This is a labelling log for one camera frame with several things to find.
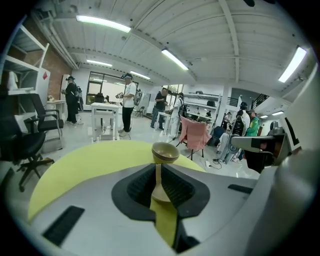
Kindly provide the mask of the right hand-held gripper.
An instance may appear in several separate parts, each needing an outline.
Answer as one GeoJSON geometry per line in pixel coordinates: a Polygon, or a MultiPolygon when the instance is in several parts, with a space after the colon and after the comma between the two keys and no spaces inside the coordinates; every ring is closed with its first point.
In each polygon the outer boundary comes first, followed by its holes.
{"type": "MultiPolygon", "coordinates": [[[[282,128],[286,134],[288,156],[296,155],[302,150],[292,124],[284,113],[281,118],[282,128]]],[[[234,136],[231,144],[244,150],[247,167],[261,173],[264,168],[278,166],[285,159],[285,135],[268,136],[234,136]]]]}

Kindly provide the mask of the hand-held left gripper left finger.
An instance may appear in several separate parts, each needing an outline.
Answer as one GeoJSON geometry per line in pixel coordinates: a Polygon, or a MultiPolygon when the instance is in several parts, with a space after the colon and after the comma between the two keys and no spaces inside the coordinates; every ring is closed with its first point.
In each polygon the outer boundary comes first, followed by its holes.
{"type": "Polygon", "coordinates": [[[170,256],[150,209],[155,186],[154,164],[90,178],[48,204],[31,226],[76,256],[170,256]]]}

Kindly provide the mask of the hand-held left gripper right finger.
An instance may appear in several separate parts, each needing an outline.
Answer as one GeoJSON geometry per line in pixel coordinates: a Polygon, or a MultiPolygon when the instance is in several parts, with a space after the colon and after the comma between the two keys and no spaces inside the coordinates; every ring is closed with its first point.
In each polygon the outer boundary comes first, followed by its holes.
{"type": "Polygon", "coordinates": [[[173,249],[187,251],[221,230],[241,209],[257,180],[162,166],[162,187],[176,209],[173,249]]]}

